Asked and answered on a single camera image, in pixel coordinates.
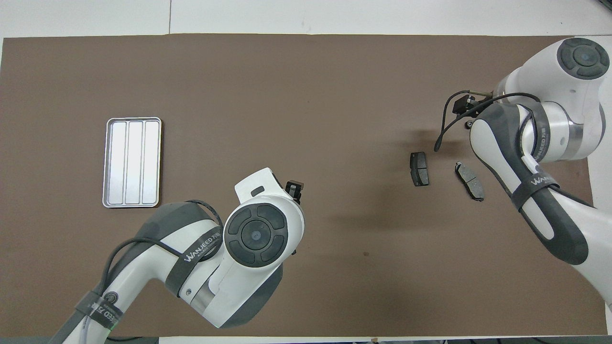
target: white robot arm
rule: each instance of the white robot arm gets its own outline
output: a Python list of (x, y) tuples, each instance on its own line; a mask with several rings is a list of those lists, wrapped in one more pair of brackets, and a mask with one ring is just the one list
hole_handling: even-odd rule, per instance
[(539, 165), (582, 159), (599, 145), (605, 130), (599, 86), (609, 64), (599, 44), (562, 40), (503, 79), (468, 116), (480, 112), (470, 129), (474, 153), (535, 235), (612, 308), (612, 217), (562, 191)]
[[(104, 343), (151, 279), (159, 279), (215, 327), (251, 320), (278, 286), (284, 262), (304, 233), (302, 185), (283, 190), (269, 168), (235, 186), (241, 202), (223, 228), (206, 203), (165, 204), (147, 220), (100, 284), (50, 343)], [(209, 208), (213, 221), (197, 204)]]

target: black cable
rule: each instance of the black cable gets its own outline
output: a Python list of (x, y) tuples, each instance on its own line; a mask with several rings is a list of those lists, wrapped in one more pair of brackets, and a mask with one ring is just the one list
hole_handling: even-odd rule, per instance
[(110, 340), (111, 342), (129, 342), (131, 340), (135, 340), (135, 339), (140, 339), (142, 337), (129, 337), (129, 338), (112, 338), (112, 337), (108, 337), (107, 339)]
[(219, 240), (210, 250), (208, 250), (208, 252), (206, 252), (206, 254), (203, 255), (202, 258), (200, 258), (200, 260), (198, 260), (198, 263), (211, 259), (214, 255), (217, 254), (217, 252), (219, 252), (222, 245), (223, 239)]
[(580, 204), (582, 204), (582, 205), (584, 205), (584, 206), (587, 206), (587, 207), (589, 207), (589, 208), (595, 208), (595, 207), (594, 207), (592, 204), (589, 204), (587, 201), (581, 200), (580, 198), (578, 198), (578, 197), (576, 197), (576, 196), (572, 195), (571, 193), (569, 193), (569, 192), (567, 192), (567, 191), (565, 191), (565, 190), (561, 189), (560, 187), (558, 187), (558, 186), (556, 186), (556, 185), (554, 185), (554, 184), (549, 185), (548, 187), (549, 187), (549, 188), (551, 188), (551, 189), (553, 189), (554, 191), (556, 191), (556, 192), (560, 193), (561, 195), (563, 195), (563, 196), (565, 196), (565, 197), (569, 198), (570, 200), (572, 200), (572, 201), (574, 201), (574, 202), (578, 202), (578, 203), (580, 203)]
[(450, 101), (460, 95), (460, 94), (464, 94), (464, 93), (470, 93), (469, 89), (464, 89), (462, 91), (459, 92), (455, 92), (452, 96), (450, 96), (447, 100), (446, 103), (444, 104), (444, 111), (442, 112), (442, 128), (440, 129), (440, 131), (444, 130), (444, 123), (446, 122), (446, 110), (449, 108), (449, 104)]
[(542, 343), (542, 344), (552, 344), (552, 343), (549, 343), (549, 342), (544, 342), (543, 340), (541, 340), (539, 338), (535, 338), (535, 337), (531, 337), (531, 339), (535, 340), (538, 343)]
[(177, 250), (173, 249), (172, 247), (164, 244), (163, 242), (161, 242), (161, 241), (159, 241), (157, 239), (151, 239), (149, 237), (133, 237), (133, 238), (131, 238), (129, 240), (126, 240), (126, 241), (122, 242), (121, 244), (119, 244), (117, 247), (115, 247), (115, 249), (111, 252), (110, 256), (108, 257), (108, 260), (106, 261), (106, 264), (104, 265), (104, 270), (102, 272), (102, 279), (100, 281), (100, 285), (102, 286), (102, 290), (100, 291), (101, 293), (103, 293), (106, 290), (106, 288), (108, 288), (108, 275), (110, 274), (111, 264), (113, 263), (114, 257), (125, 246), (128, 246), (129, 244), (133, 244), (135, 242), (148, 242), (150, 244), (154, 244), (154, 245), (157, 245), (157, 246), (163, 248), (164, 250), (172, 253), (175, 256), (180, 256), (181, 255), (180, 252), (178, 252)]
[(521, 123), (521, 126), (518, 128), (517, 146), (518, 146), (519, 154), (523, 153), (523, 131), (525, 130), (525, 127), (527, 126), (527, 123), (529, 122), (529, 120), (533, 119), (533, 117), (534, 117), (534, 114), (533, 114), (533, 112), (530, 111), (529, 114), (527, 115), (527, 117), (525, 117), (525, 119)]
[(217, 223), (219, 224), (219, 226), (221, 226), (221, 229), (223, 229), (223, 221), (221, 221), (221, 217), (219, 216), (219, 214), (217, 213), (217, 211), (215, 210), (215, 208), (213, 208), (210, 204), (200, 201), (200, 200), (188, 200), (185, 202), (191, 202), (191, 203), (196, 203), (199, 204), (201, 206), (204, 206), (206, 209), (210, 210), (212, 215), (215, 216), (215, 218), (217, 219)]
[(486, 102), (482, 102), (478, 105), (476, 105), (475, 107), (469, 109), (468, 111), (465, 111), (464, 113), (462, 113), (461, 115), (458, 115), (457, 118), (452, 121), (446, 128), (443, 128), (440, 131), (440, 136), (438, 136), (438, 139), (436, 140), (436, 144), (433, 146), (433, 151), (437, 152), (440, 150), (440, 146), (442, 145), (442, 137), (444, 136), (444, 133), (446, 133), (448, 131), (448, 129), (455, 124), (457, 121), (459, 121), (462, 118), (465, 117), (470, 117), (472, 114), (486, 108), (487, 106), (493, 104), (493, 102), (503, 99), (503, 98), (508, 98), (508, 97), (515, 97), (521, 95), (523, 97), (527, 97), (527, 98), (531, 98), (533, 100), (535, 100), (536, 102), (540, 102), (540, 99), (536, 96), (534, 96), (533, 94), (530, 93), (523, 93), (523, 92), (514, 92), (514, 93), (508, 93), (508, 94), (504, 94), (504, 95), (499, 95), (497, 97), (491, 98), (489, 100), (487, 100)]

